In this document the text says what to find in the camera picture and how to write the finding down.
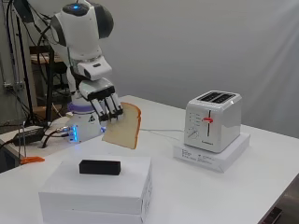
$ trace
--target slice of bread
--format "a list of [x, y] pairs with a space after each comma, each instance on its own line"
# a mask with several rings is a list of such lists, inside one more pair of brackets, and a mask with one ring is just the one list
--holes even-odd
[[123, 119], [107, 125], [103, 141], [121, 147], [136, 149], [141, 122], [141, 110], [128, 103], [121, 103]]

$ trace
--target toaster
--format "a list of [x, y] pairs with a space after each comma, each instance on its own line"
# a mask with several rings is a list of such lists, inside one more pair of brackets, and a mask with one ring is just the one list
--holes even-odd
[[220, 153], [239, 135], [242, 97], [225, 91], [209, 91], [189, 101], [184, 143]]

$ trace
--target toaster knob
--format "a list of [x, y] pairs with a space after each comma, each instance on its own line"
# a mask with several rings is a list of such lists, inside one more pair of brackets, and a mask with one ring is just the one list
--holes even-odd
[[214, 119], [212, 119], [212, 118], [204, 118], [203, 121], [207, 122], [207, 123], [213, 123]]

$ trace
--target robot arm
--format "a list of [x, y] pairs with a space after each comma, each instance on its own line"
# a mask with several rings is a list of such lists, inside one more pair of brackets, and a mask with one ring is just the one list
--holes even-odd
[[100, 124], [122, 118], [122, 107], [113, 84], [107, 79], [112, 68], [106, 62], [99, 39], [113, 29], [111, 14], [86, 0], [28, 0], [37, 12], [51, 18], [54, 40], [67, 48], [67, 78], [74, 105], [92, 105]]

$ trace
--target blue led light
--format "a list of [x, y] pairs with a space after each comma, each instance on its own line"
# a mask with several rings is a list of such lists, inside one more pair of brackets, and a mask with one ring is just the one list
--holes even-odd
[[101, 127], [101, 133], [105, 133], [106, 132], [106, 127]]
[[73, 135], [74, 135], [74, 142], [78, 141], [78, 135], [77, 135], [77, 127], [73, 126]]

